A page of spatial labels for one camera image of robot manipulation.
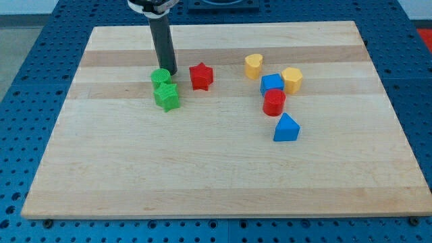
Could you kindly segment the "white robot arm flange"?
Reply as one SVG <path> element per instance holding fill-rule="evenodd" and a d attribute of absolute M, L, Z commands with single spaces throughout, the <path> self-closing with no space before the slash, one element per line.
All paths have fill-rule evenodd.
<path fill-rule="evenodd" d="M 180 0 L 127 0 L 130 9 L 150 19 L 167 15 L 179 2 Z"/>

